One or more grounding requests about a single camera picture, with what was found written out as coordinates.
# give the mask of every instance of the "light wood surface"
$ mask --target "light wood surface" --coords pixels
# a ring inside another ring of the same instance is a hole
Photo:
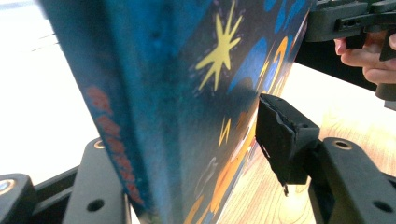
[[[396,175],[396,111],[372,91],[307,67],[292,67],[281,95],[320,127],[325,137],[360,145],[378,168]],[[268,161],[257,150],[240,177],[219,223],[316,223],[306,186],[285,197]]]

